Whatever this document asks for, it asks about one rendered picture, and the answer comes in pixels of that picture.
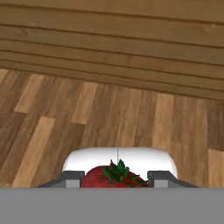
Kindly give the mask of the red strawberry with green leaves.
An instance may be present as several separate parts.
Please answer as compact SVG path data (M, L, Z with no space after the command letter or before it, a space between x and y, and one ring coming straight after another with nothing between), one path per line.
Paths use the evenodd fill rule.
M150 184L120 159L118 164L110 160L109 165L91 169L80 183L81 188L148 188Z

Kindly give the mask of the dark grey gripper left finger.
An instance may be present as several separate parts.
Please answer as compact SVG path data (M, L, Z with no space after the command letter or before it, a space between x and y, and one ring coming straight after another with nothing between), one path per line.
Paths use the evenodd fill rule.
M40 185L39 188L79 188L84 177L84 171L63 171L58 178Z

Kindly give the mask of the wooden plank counter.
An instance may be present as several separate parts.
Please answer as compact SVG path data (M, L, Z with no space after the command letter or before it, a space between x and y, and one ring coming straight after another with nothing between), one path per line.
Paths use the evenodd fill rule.
M224 101L224 0L0 0L0 67Z

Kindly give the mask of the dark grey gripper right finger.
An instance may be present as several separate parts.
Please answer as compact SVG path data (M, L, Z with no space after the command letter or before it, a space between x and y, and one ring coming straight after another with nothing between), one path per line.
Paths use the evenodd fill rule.
M178 180L169 171L148 171L147 178L154 188L197 188L196 185Z

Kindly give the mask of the white rounded object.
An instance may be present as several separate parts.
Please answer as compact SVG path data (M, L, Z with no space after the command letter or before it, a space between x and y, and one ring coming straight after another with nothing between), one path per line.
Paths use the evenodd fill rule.
M118 164L122 160L126 166L142 179L147 179L148 171L170 172L175 178L178 169L174 160L165 150L149 147L94 147L71 152L63 164L62 171L84 171L100 165Z

